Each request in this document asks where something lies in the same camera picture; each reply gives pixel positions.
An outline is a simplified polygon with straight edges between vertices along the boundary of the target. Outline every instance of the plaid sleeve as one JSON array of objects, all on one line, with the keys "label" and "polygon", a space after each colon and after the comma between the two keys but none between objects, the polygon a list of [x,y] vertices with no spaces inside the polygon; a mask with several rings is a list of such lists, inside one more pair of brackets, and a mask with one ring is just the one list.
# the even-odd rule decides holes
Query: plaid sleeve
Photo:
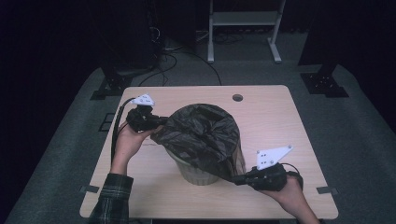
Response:
[{"label": "plaid sleeve", "polygon": [[128,200],[134,179],[108,174],[88,223],[128,223]]}]

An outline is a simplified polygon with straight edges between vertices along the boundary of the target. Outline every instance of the white tag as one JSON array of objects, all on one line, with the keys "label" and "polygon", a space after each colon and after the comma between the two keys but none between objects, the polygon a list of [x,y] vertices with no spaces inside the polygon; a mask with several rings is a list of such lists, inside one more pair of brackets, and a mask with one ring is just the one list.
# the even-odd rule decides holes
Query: white tag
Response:
[{"label": "white tag", "polygon": [[292,146],[287,146],[257,151],[257,169],[262,170],[275,165],[292,149]]},{"label": "white tag", "polygon": [[132,100],[132,103],[135,105],[154,105],[154,101],[149,97],[148,94],[144,94],[136,97]]}]

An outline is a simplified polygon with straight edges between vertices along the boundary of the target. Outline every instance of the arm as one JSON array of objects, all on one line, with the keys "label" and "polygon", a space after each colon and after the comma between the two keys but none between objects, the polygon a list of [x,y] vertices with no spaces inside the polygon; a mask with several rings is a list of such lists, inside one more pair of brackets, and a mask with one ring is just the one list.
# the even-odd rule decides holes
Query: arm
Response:
[{"label": "arm", "polygon": [[128,200],[134,180],[127,176],[128,162],[153,131],[136,133],[124,122],[119,128],[110,173],[94,207],[89,223],[128,223]]},{"label": "arm", "polygon": [[288,175],[288,182],[281,191],[260,190],[260,192],[276,200],[286,212],[296,217],[302,224],[319,223],[295,177]]}]

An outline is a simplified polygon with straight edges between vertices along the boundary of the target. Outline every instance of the black garbage bag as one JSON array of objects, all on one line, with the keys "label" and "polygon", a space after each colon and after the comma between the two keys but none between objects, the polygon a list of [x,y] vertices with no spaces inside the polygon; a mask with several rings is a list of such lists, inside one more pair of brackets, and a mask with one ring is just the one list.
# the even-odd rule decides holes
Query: black garbage bag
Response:
[{"label": "black garbage bag", "polygon": [[238,126],[216,105],[180,108],[151,139],[191,166],[227,181],[246,172]]}]

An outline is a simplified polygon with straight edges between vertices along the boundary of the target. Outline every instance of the wooden table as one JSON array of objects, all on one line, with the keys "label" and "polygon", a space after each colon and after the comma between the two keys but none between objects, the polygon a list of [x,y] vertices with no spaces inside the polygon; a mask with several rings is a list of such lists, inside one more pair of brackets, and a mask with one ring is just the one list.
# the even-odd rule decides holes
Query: wooden table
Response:
[{"label": "wooden table", "polygon": [[[256,151],[293,145],[294,150],[281,162],[296,166],[304,178],[304,194],[319,218],[338,216],[330,193],[317,188],[327,183],[305,132],[298,111],[285,86],[222,87],[133,87],[125,90],[120,103],[148,93],[155,101],[152,113],[169,117],[191,104],[218,105],[233,115],[241,133],[247,170],[255,166]],[[243,96],[241,102],[233,100]],[[135,105],[125,107],[121,121]],[[96,165],[90,185],[101,188],[110,169],[111,131]],[[151,139],[132,157],[128,175],[134,178],[129,200],[130,217],[279,219],[293,218],[274,200],[249,186],[236,186],[219,180],[209,186],[194,186],[181,176],[176,163]],[[98,193],[87,192],[80,214],[88,217],[97,203]]]}]

